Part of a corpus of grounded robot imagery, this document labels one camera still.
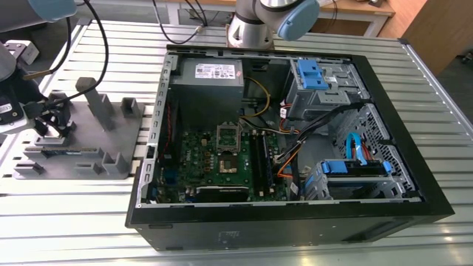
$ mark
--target motherboard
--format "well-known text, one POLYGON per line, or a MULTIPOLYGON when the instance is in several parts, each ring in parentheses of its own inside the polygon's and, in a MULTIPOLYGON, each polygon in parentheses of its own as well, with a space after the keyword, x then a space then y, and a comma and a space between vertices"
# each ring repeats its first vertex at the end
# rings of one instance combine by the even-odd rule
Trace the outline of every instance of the motherboard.
POLYGON ((163 170, 167 186, 159 190, 165 201, 213 202, 227 197, 229 201, 285 201, 287 184, 272 169, 279 151, 275 133, 243 132, 233 125, 221 125, 216 131, 185 131, 179 168, 163 170))

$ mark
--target yellow wire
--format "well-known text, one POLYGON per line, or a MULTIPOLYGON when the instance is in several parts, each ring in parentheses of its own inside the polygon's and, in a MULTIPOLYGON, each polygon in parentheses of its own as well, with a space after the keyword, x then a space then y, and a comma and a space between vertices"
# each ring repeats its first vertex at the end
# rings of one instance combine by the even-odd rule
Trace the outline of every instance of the yellow wire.
POLYGON ((252 117, 256 117, 256 116, 259 116, 259 115, 261 115, 267 110, 268 110, 268 108, 269 108, 269 102, 271 102, 271 94, 269 94, 269 91, 268 91, 268 89, 265 88, 265 86, 256 80, 256 79, 253 79, 253 78, 251 78, 251 77, 245 77, 245 79, 249 79, 252 82, 255 82, 256 84, 257 84, 257 86, 260 86, 260 88, 261 88, 261 90, 265 92, 265 94, 267 94, 267 106, 265 106, 265 108, 261 110, 261 111, 259 111, 256 114, 253 114, 253 115, 243 115, 241 117, 244 117, 244 118, 252 118, 252 117))

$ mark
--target open computer tower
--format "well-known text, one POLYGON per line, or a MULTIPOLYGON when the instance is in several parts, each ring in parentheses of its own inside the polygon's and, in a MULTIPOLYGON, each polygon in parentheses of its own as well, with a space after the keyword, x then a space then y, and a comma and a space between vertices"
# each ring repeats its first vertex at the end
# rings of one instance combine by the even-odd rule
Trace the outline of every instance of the open computer tower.
POLYGON ((168 47, 126 222, 156 250, 371 242, 452 214, 365 57, 168 47))

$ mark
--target metal plate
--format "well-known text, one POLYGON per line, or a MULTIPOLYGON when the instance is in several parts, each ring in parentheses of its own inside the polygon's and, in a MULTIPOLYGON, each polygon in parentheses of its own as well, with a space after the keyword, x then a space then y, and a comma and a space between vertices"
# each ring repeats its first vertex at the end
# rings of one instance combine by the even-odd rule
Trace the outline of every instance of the metal plate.
MULTIPOLYGON (((136 97, 152 105, 167 41, 156 24, 104 22, 112 45, 114 68, 99 86, 111 101, 136 97)), ((193 26, 167 25, 173 39, 184 40, 193 26)), ((56 75, 46 78, 42 88, 75 92, 76 78, 99 75, 102 60, 98 25, 79 26, 74 32, 74 53, 56 75)), ((436 222, 408 228, 375 243, 280 247, 199 252, 156 252, 136 231, 124 227, 132 191, 132 179, 119 181, 19 181, 0 180, 2 262, 11 263, 140 263, 140 265, 463 265, 473 262, 473 141, 471 125, 433 82, 428 70, 409 47, 397 40, 341 35, 308 34, 296 42, 275 37, 277 49, 365 55, 383 86, 395 95, 395 106, 407 119, 408 129, 452 203, 456 214, 436 222)), ((225 29, 205 29, 189 44, 225 45, 225 29)), ((149 127, 149 119, 142 128, 149 127)), ((139 135, 147 139, 148 131, 139 135)), ((28 132, 10 137, 0 152, 10 150, 2 175, 12 174, 12 158, 22 156, 28 132)), ((135 157, 143 157, 139 145, 135 157)))

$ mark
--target power supply label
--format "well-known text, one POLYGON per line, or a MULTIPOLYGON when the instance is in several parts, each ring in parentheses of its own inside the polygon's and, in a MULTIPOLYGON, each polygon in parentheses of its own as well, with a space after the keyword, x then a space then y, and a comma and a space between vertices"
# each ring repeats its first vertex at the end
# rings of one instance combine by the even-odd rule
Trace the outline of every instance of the power supply label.
POLYGON ((197 79, 236 79, 235 65, 199 64, 195 66, 197 79))

